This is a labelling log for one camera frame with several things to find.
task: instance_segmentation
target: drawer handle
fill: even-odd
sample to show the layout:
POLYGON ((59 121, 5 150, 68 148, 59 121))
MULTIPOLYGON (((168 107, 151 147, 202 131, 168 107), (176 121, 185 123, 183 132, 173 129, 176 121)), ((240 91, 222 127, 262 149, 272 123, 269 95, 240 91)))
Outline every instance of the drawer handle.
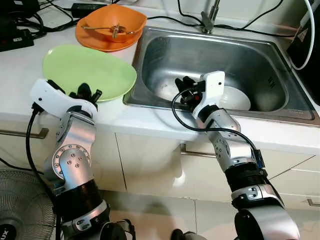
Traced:
POLYGON ((215 154, 203 153, 203 152, 198 152, 198 151, 187 151, 186 144, 184 144, 184 143, 180 144, 180 154, 187 155, 187 156, 212 158, 212 159, 217 158, 215 154))
POLYGON ((308 198, 307 201, 308 201, 309 206, 311 206, 311 207, 320 207, 320 204, 319 203, 314 203, 312 201, 312 199, 308 198))
MULTIPOLYGON (((41 131, 36 134, 36 133, 31 133, 30 138, 32 139, 45 139, 47 134, 49 132, 48 128, 41 128, 41 131)), ((0 130, 0 135, 9 135, 9 136, 16 136, 16 137, 26 137, 25 132, 21 131, 7 131, 7 130, 0 130)))

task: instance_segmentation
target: white countertop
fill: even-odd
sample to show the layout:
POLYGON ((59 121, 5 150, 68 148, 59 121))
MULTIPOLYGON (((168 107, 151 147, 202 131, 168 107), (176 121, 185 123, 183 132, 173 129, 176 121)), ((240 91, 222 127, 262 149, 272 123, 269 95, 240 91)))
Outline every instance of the white countertop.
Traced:
MULTIPOLYGON (((160 10, 134 7, 148 17, 160 15, 160 10)), ((60 19, 47 14, 51 24, 60 19)), ((166 19, 148 20, 148 26, 179 29, 186 31, 199 31, 194 27, 186 27, 166 19)), ((279 47, 288 44, 283 39, 254 34, 250 32, 238 32, 226 29, 215 29, 214 34, 223 36, 243 37, 275 42, 279 47)), ((31 116, 32 101, 29 91, 38 78, 43 78, 42 59, 50 48, 63 44, 79 43, 75 37, 75 28, 61 32, 49 33, 47 36, 36 39, 34 46, 0 52, 0 119, 9 121, 26 122, 31 116)), ((111 53, 131 64, 137 44, 111 53)), ((311 102, 318 114, 320 106, 311 102)), ((320 154, 320 128, 305 125, 288 124, 269 120, 257 120, 244 117, 235 117, 241 125, 241 131, 249 137, 258 148, 272 149, 295 153, 320 154)), ((184 118, 187 124, 192 125, 191 117, 184 118)), ((58 119, 43 115, 38 123, 55 124, 58 119)), ((122 98, 98 104, 96 123, 99 128, 105 128, 110 132, 133 135, 146 135, 178 139, 182 141, 204 140, 205 135, 190 131, 181 126, 174 118, 171 110, 136 107, 123 104, 122 98)))

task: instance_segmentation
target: stainless steel sink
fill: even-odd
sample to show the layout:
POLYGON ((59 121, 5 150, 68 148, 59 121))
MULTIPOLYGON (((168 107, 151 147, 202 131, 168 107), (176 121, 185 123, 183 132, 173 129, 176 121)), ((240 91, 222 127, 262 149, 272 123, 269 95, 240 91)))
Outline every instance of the stainless steel sink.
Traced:
POLYGON ((320 118, 272 42, 145 27, 133 66, 137 81, 125 104, 170 108, 176 78, 224 71, 225 85, 244 92, 249 111, 233 116, 320 126, 320 118))

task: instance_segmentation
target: green plate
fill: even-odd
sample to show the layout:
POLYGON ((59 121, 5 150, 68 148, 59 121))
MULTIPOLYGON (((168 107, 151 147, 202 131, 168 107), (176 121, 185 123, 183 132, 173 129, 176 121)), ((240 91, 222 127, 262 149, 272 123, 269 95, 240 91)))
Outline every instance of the green plate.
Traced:
POLYGON ((135 84, 136 70, 115 56, 78 45, 60 45, 48 51, 42 62, 46 79, 53 80, 67 95, 77 93, 82 83, 92 94, 102 91, 98 102, 126 94, 135 84))

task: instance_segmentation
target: tile floor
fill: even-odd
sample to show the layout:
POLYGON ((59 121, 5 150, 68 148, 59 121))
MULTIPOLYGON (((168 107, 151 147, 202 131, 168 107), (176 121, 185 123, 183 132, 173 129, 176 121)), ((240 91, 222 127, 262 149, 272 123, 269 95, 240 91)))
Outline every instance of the tile floor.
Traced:
MULTIPOLYGON (((137 240, 169 240, 176 228, 196 232, 208 240, 233 240, 237 235, 237 211, 228 203, 115 191, 101 193, 111 205, 111 221, 130 219, 137 240)), ((320 211, 288 212, 299 227, 301 240, 320 240, 320 211)))

